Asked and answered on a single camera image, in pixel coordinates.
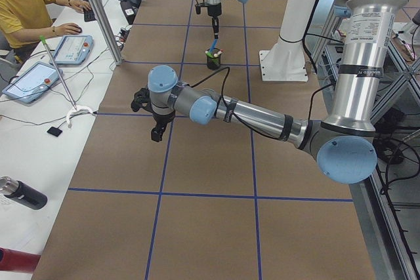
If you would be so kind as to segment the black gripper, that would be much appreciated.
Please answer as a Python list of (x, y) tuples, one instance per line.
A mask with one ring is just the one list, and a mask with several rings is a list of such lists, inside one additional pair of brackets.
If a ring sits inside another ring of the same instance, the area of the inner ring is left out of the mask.
[(219, 38), (219, 18), (217, 16), (212, 16), (211, 23), (213, 27), (214, 39), (218, 39)]
[(151, 130), (151, 139), (155, 142), (161, 142), (163, 140), (163, 135), (166, 131), (167, 125), (172, 122), (175, 118), (175, 112), (161, 115), (154, 113), (153, 118), (156, 122), (155, 127)]

